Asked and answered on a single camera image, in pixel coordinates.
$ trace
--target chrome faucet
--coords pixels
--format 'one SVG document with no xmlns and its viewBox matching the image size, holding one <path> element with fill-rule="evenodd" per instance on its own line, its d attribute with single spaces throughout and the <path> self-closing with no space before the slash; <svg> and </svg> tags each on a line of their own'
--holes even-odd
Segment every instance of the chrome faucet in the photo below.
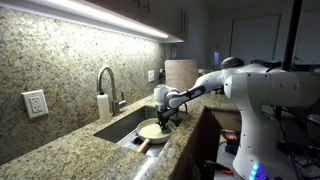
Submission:
<svg viewBox="0 0 320 180">
<path fill-rule="evenodd" d="M 116 96 L 116 90 L 115 90 L 115 86 L 114 86 L 114 75 L 113 75 L 113 72 L 112 70 L 108 67 L 108 66 L 102 66 L 99 70 L 99 73 L 98 73 L 98 78 L 97 78 L 97 90 L 100 94 L 104 94 L 103 90 L 102 90 L 102 82 L 101 82 L 101 79 L 102 79 L 102 73 L 104 70 L 108 71 L 109 75 L 110 75 L 110 78 L 111 78 L 111 88 L 112 88 L 112 98 L 113 98 L 113 101 L 112 101 L 112 112 L 113 112 L 113 116 L 116 116 L 120 113 L 120 108 L 121 106 L 124 106 L 127 104 L 127 101 L 124 100 L 124 94 L 123 92 L 121 91 L 121 97 L 122 97 L 122 101 L 117 101 L 117 96 Z"/>
</svg>

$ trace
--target under-cabinet light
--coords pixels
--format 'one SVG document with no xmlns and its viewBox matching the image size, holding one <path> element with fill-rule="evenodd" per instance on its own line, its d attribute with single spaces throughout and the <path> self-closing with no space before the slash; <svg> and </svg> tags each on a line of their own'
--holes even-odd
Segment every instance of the under-cabinet light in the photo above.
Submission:
<svg viewBox="0 0 320 180">
<path fill-rule="evenodd" d="M 118 15 L 112 11 L 103 9 L 84 0 L 28 0 L 44 6 L 53 8 L 69 9 L 79 14 L 93 17 L 101 22 L 109 23 L 133 31 L 145 33 L 151 36 L 168 38 L 168 35 L 153 28 L 144 26 L 139 22 L 134 22 L 129 18 Z"/>
</svg>

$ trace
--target wall outlet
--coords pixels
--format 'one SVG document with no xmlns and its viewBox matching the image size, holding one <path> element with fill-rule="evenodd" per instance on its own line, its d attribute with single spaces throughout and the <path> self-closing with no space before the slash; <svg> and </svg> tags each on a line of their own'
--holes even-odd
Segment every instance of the wall outlet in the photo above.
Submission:
<svg viewBox="0 0 320 180">
<path fill-rule="evenodd" d="M 49 113 L 43 90 L 24 92 L 22 96 L 30 119 Z"/>
<path fill-rule="evenodd" d="M 148 71 L 148 82 L 154 81 L 154 70 Z"/>
</svg>

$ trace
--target sink basin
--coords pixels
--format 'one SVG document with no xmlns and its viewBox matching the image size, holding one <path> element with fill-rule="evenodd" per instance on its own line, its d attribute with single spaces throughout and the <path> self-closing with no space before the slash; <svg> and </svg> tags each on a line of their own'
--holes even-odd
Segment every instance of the sink basin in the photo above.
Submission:
<svg viewBox="0 0 320 180">
<path fill-rule="evenodd" d="M 188 114 L 185 112 L 178 112 L 176 115 L 171 116 L 170 121 L 178 127 L 187 116 Z M 156 109 L 154 107 L 143 106 L 114 124 L 95 133 L 94 136 L 135 151 L 140 146 L 139 143 L 132 143 L 132 140 L 137 136 L 135 129 L 139 123 L 150 118 L 157 118 Z M 164 144 L 152 145 L 146 154 L 149 156 L 158 156 Z"/>
</svg>

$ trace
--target wooden handle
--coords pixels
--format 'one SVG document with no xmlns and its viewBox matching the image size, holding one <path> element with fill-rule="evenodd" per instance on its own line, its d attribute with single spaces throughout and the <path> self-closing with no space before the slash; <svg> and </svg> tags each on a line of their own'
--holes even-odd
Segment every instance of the wooden handle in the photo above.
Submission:
<svg viewBox="0 0 320 180">
<path fill-rule="evenodd" d="M 149 142 L 150 142 L 150 139 L 145 139 L 136 151 L 143 154 L 146 153 L 150 148 Z"/>
</svg>

